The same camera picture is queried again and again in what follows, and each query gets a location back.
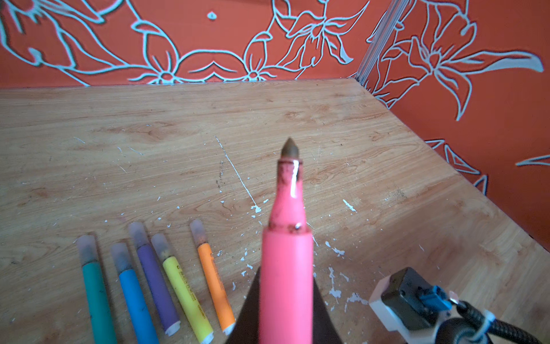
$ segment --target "teal marker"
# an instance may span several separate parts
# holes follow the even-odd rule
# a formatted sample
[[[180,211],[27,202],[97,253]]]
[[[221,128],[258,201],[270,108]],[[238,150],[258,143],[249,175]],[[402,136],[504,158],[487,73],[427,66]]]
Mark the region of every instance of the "teal marker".
[[[96,344],[116,344],[113,318],[103,282],[103,274],[98,261],[94,236],[81,236],[76,240],[80,254],[80,264],[84,275],[88,309],[92,322],[93,340]]]

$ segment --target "orange marker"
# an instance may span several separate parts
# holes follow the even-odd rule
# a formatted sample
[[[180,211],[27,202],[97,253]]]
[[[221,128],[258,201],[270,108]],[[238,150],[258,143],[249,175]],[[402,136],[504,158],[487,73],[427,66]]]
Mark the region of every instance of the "orange marker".
[[[214,256],[212,255],[210,244],[208,244],[206,232],[199,219],[191,222],[189,227],[191,227],[193,240],[199,251],[202,269],[205,272],[206,282],[208,283],[208,289],[214,302],[219,324],[222,327],[223,333],[228,336],[235,327],[235,315],[233,315],[226,290],[223,287],[222,280],[219,278],[218,269],[216,269],[214,264]]]

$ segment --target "felt tip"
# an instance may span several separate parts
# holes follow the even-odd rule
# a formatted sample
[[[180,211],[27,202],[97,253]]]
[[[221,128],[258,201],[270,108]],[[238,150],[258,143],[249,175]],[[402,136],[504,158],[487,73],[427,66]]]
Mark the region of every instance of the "felt tip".
[[[289,157],[292,159],[298,159],[299,152],[296,143],[292,138],[288,138],[287,142],[284,144],[283,149],[280,151],[281,157]]]
[[[206,232],[204,229],[204,226],[202,225],[202,221],[199,219],[193,220],[189,227],[191,228],[191,233],[193,234],[193,241],[195,242],[195,245],[199,247],[200,245],[208,242],[208,237],[206,236]]]

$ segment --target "wooden tabletop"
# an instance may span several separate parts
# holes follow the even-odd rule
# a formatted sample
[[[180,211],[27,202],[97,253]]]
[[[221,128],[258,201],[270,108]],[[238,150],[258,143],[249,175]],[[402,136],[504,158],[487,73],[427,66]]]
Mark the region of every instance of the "wooden tabletop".
[[[133,221],[166,234],[222,343],[188,223],[203,220],[238,314],[288,136],[304,160],[317,283],[344,342],[403,342],[352,293],[368,299],[406,266],[550,336],[548,252],[355,80],[2,90],[0,99],[2,343],[93,343],[74,244],[87,233],[119,342],[135,336],[109,248],[126,241],[160,342],[197,343],[179,306],[181,330],[162,333]]]

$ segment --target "scratch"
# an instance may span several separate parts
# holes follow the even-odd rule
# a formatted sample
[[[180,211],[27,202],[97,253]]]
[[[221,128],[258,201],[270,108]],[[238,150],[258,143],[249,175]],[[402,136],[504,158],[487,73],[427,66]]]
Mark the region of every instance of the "scratch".
[[[129,149],[133,150],[134,152],[138,153],[139,155],[145,155],[143,153],[139,153],[138,151],[136,151],[135,149],[133,149],[132,147],[128,147]]]
[[[222,146],[222,143],[218,140],[218,137],[215,136],[215,135],[214,135],[214,137],[216,138],[216,141],[218,141],[219,146],[222,148],[223,154],[225,155],[225,157],[227,158],[227,160],[229,161],[229,163],[231,164],[231,166],[233,166],[233,169],[235,170],[235,173],[237,174],[237,177],[239,177],[239,180],[241,181],[241,184],[243,185],[244,189],[246,190],[246,193],[248,193],[248,196],[250,196],[250,199],[251,199],[252,202],[254,203],[254,206],[251,207],[250,209],[256,208],[256,212],[262,211],[262,209],[256,204],[256,201],[254,201],[254,197],[252,197],[252,195],[250,194],[250,191],[248,190],[248,188],[247,188],[246,185],[244,184],[243,179],[240,177],[239,172],[238,172],[237,169],[235,168],[235,165],[233,164],[233,162],[231,161],[231,159],[229,158],[229,156],[227,156],[226,149]]]

